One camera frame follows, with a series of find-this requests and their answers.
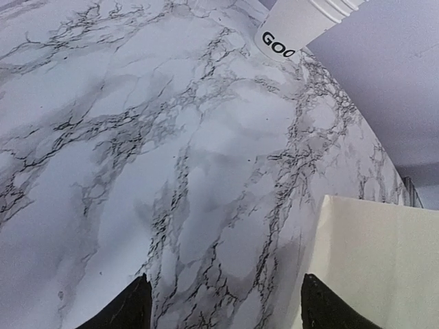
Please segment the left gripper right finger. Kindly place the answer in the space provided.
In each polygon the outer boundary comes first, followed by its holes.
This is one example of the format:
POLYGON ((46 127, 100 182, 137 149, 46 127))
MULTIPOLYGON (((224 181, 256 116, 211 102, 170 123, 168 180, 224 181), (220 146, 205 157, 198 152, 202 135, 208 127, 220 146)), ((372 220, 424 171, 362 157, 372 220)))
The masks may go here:
POLYGON ((380 329, 356 312, 312 273, 304 275, 300 301, 303 328, 380 329))

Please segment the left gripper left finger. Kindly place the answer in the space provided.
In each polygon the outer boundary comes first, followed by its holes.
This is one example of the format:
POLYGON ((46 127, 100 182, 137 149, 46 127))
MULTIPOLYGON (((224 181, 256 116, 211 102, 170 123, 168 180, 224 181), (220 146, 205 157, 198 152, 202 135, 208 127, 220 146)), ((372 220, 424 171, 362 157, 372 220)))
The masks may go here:
POLYGON ((150 329, 151 316, 152 285, 143 274, 77 329, 150 329))

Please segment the cream paper bag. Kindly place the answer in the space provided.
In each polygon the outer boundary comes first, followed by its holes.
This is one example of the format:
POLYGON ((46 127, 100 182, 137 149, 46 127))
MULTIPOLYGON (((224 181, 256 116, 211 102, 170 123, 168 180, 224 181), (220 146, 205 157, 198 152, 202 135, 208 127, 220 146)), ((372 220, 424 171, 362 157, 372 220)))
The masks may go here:
POLYGON ((298 272, 290 328, 302 326, 307 273, 381 328, 437 328, 438 212, 327 195, 298 272))

